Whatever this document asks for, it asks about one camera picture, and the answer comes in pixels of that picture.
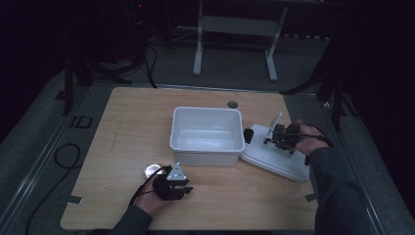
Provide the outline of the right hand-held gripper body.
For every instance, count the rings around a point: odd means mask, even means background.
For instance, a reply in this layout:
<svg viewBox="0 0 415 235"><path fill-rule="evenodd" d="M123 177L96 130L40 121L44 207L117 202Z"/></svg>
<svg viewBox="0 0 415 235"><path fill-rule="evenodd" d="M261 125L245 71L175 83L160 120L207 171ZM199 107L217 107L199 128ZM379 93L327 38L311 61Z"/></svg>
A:
<svg viewBox="0 0 415 235"><path fill-rule="evenodd" d="M294 123L285 126L279 122L282 114L279 113L268 129L267 138L275 141L277 144L286 144L295 147L300 141L300 127Z"/></svg>

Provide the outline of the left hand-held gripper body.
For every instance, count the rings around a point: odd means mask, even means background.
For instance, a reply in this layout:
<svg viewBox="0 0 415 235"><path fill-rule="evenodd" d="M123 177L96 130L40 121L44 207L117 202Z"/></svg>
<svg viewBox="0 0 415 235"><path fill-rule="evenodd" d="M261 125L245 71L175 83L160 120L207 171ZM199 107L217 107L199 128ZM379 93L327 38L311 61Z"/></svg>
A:
<svg viewBox="0 0 415 235"><path fill-rule="evenodd" d="M174 166L166 165L157 170L154 175L156 179L153 181L153 189L158 197L164 201L181 200L177 190L183 187L177 187L178 180L188 179L184 174L180 163Z"/></svg>

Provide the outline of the white box lid black latches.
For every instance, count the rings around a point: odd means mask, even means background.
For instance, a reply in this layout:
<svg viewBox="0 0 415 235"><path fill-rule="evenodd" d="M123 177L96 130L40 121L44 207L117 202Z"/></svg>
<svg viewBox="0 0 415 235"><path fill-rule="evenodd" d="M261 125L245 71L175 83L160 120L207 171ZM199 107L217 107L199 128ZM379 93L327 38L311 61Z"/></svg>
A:
<svg viewBox="0 0 415 235"><path fill-rule="evenodd" d="M266 126L254 124L252 130L254 131L252 141L246 145L241 155L244 161L296 182L305 182L309 179L310 168L304 163L304 154L278 149L273 143L264 144L268 133Z"/></svg>

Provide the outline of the small round snack cup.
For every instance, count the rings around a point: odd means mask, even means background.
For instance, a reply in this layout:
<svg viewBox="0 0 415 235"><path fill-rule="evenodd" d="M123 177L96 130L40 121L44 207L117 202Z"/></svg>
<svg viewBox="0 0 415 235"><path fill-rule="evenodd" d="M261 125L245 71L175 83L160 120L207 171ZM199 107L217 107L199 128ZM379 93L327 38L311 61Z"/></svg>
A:
<svg viewBox="0 0 415 235"><path fill-rule="evenodd" d="M160 164L157 164L157 163L148 164L144 168L144 175L145 175L145 177L146 178L150 178L160 168L161 168L161 165Z"/></svg>

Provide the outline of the white plastic storage box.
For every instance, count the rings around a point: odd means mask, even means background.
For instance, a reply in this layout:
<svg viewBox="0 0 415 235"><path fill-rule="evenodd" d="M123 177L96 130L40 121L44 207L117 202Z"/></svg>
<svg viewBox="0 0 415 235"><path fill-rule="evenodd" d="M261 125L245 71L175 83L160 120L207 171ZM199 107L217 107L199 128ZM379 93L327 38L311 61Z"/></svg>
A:
<svg viewBox="0 0 415 235"><path fill-rule="evenodd" d="M181 165L235 165L245 149L242 115L229 108L177 107L169 146Z"/></svg>

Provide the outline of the person's left hand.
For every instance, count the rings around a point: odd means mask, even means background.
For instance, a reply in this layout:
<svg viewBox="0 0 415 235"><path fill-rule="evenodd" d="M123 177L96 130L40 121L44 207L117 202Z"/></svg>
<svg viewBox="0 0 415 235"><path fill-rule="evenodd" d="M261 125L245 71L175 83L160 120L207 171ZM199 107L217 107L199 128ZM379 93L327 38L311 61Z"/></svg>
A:
<svg viewBox="0 0 415 235"><path fill-rule="evenodd" d="M165 208L169 201L164 201L154 192L152 185L146 185L136 197L134 206L149 215L155 215L158 211Z"/></svg>

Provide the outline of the person's right hand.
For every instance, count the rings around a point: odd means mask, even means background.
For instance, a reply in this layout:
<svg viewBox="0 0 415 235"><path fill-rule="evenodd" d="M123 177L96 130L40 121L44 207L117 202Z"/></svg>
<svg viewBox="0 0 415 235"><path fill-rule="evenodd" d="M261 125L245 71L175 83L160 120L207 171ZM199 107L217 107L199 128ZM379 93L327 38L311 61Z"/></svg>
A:
<svg viewBox="0 0 415 235"><path fill-rule="evenodd" d="M300 127L300 134L305 134L297 145L295 151L300 151L305 156L309 156L314 150L328 147L328 144L322 140L314 138L314 135L321 135L321 132L314 126L298 119L296 125Z"/></svg>

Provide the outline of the black tripod stand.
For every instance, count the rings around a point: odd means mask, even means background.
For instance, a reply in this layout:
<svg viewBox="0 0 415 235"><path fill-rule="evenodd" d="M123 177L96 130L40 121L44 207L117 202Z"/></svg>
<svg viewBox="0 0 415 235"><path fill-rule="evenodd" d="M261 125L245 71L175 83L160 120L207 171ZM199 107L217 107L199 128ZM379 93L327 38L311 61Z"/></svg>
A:
<svg viewBox="0 0 415 235"><path fill-rule="evenodd" d="M89 86L93 74L127 84L122 76L148 64L150 0L75 0L64 34L65 101L63 115L74 105L73 83Z"/></svg>
<svg viewBox="0 0 415 235"><path fill-rule="evenodd" d="M346 36L334 36L330 39L308 81L288 90L282 95L295 95L317 83L321 86L315 97L319 102L328 102L333 97L332 123L340 131L343 89L353 63L352 42Z"/></svg>

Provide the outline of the white metal stand frame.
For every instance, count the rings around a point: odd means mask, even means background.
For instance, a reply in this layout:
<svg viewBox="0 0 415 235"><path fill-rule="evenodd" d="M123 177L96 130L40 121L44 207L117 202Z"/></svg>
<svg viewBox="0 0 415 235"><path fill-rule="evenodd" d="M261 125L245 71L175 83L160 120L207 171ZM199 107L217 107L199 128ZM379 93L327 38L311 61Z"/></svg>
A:
<svg viewBox="0 0 415 235"><path fill-rule="evenodd" d="M204 0L199 0L197 47L193 66L193 75L200 75L202 73L204 49L203 33L220 32L271 37L271 46L264 51L264 57L268 69L269 79L271 81L276 81L278 76L273 55L281 35L283 23L287 13L288 8L283 7L277 21L210 16L204 14Z"/></svg>

